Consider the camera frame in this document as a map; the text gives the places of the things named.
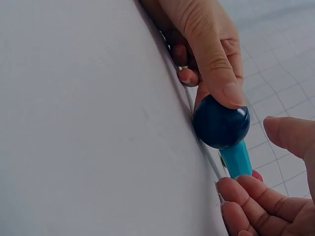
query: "teal handle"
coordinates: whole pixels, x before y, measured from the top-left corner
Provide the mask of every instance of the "teal handle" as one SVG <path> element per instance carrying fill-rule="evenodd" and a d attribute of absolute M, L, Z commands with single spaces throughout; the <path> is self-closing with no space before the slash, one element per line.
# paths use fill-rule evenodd
<path fill-rule="evenodd" d="M 251 160 L 244 140 L 232 147 L 220 149 L 220 153 L 231 178 L 236 179 L 238 176 L 252 175 Z"/>

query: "dark blue ball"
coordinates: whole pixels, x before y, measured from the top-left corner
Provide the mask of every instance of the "dark blue ball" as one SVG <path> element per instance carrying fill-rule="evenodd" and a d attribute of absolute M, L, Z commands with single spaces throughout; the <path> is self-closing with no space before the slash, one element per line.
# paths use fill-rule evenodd
<path fill-rule="evenodd" d="M 250 122 L 247 107 L 229 109 L 211 95 L 201 101 L 193 116 L 197 137 L 217 149 L 229 148 L 241 142 L 248 133 Z"/>

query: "hand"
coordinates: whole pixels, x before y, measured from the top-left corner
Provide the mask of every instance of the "hand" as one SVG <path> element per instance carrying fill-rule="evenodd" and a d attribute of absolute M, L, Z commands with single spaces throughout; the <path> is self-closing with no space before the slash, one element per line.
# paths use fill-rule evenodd
<path fill-rule="evenodd" d="M 264 126 L 274 144 L 304 160 L 313 200 L 288 198 L 251 176 L 223 178 L 218 190 L 227 229 L 232 236 L 315 235 L 315 121 L 267 118 Z"/>
<path fill-rule="evenodd" d="M 237 30 L 218 0 L 140 0 L 166 42 L 178 77 L 198 87 L 196 104 L 209 92 L 229 108 L 246 106 Z"/>

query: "knuckle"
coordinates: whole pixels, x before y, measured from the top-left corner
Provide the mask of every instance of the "knuckle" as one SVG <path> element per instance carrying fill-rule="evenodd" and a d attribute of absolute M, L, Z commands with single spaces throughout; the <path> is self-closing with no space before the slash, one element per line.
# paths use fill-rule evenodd
<path fill-rule="evenodd" d="M 204 32 L 215 28 L 211 15 L 205 11 L 206 6 L 201 1 L 191 0 L 183 9 L 180 25 L 186 37 L 198 38 Z"/>
<path fill-rule="evenodd" d="M 256 227 L 258 229 L 262 229 L 266 223 L 268 222 L 268 220 L 270 219 L 270 215 L 267 212 L 264 212 L 258 219 L 256 222 Z"/>
<path fill-rule="evenodd" d="M 215 51 L 209 56 L 208 69 L 210 71 L 218 69 L 232 69 L 230 63 L 228 62 L 224 52 Z"/>

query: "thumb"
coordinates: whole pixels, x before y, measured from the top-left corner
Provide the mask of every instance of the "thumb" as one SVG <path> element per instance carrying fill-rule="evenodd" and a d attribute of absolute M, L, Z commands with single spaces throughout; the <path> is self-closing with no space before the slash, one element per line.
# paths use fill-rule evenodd
<path fill-rule="evenodd" d="M 264 127 L 271 142 L 304 160 L 309 188 L 315 196 L 315 121 L 267 117 Z"/>
<path fill-rule="evenodd" d="M 236 78 L 220 41 L 215 0 L 159 0 L 164 11 L 187 39 L 210 94 L 229 108 L 246 106 L 242 80 Z"/>

